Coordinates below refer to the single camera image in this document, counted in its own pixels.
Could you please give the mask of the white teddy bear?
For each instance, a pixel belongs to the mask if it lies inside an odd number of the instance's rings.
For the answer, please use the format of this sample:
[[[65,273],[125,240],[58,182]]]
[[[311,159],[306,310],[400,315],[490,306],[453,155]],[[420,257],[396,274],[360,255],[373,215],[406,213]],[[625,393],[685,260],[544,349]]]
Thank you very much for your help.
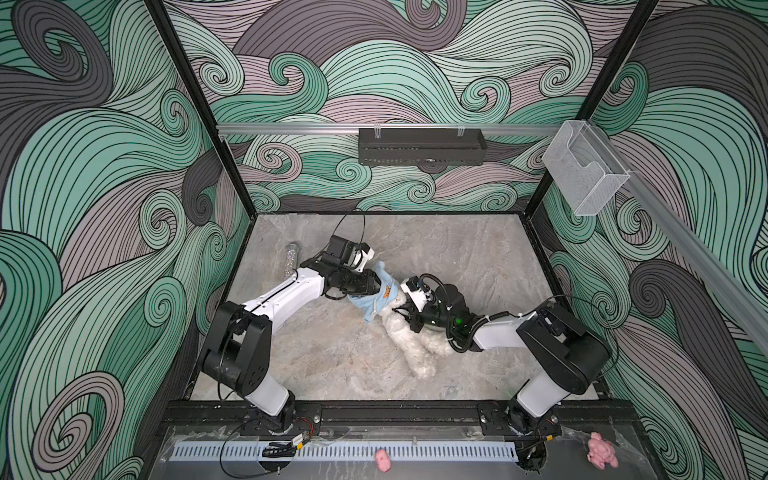
[[[438,360],[454,353],[444,333],[430,329],[416,333],[405,318],[390,307],[383,309],[379,316],[387,335],[418,379],[434,377]]]

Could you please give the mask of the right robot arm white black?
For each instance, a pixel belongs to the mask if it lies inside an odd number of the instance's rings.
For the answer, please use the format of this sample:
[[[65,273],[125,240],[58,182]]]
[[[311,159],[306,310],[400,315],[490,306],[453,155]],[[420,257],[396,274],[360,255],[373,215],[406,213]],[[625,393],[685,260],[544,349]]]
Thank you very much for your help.
[[[517,434],[538,429],[556,404],[585,393],[610,359],[605,342],[555,299],[527,313],[477,315],[456,286],[439,283],[432,289],[426,283],[429,278],[411,277],[400,285],[406,300],[397,311],[405,314],[410,332],[440,329],[458,354],[525,348],[538,362],[541,372],[527,380],[506,407],[508,425]]]

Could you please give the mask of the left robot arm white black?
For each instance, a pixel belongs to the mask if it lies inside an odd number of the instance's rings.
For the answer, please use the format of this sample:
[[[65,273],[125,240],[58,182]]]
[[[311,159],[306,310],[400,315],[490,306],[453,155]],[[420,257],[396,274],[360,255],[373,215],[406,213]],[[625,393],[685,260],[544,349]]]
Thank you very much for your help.
[[[270,373],[273,334],[306,304],[336,290],[341,298],[383,290],[367,266],[374,250],[337,235],[301,262],[279,285],[245,304],[219,306],[197,359],[198,370],[228,387],[256,410],[255,418],[274,432],[293,422],[295,395]]]

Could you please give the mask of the light blue teddy hoodie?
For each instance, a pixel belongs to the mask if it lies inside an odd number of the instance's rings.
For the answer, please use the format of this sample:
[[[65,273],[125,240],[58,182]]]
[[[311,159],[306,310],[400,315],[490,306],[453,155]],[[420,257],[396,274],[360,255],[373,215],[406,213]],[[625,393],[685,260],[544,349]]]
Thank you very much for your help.
[[[380,280],[379,290],[370,295],[348,297],[349,301],[362,311],[366,323],[372,323],[377,316],[385,316],[406,302],[400,283],[385,270],[384,262],[377,261],[373,272]]]

